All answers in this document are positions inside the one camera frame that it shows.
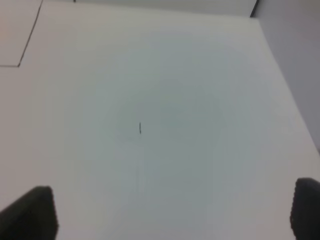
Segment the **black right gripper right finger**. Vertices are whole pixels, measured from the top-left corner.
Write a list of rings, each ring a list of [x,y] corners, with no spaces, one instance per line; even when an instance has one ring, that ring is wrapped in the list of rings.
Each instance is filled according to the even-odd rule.
[[[297,240],[320,238],[320,183],[313,178],[298,178],[295,182],[290,227]]]

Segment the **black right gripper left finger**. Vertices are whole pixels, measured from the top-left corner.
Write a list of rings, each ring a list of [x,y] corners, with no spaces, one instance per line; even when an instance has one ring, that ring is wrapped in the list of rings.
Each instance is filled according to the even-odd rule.
[[[2,240],[54,240],[58,230],[50,186],[36,186],[0,211]]]

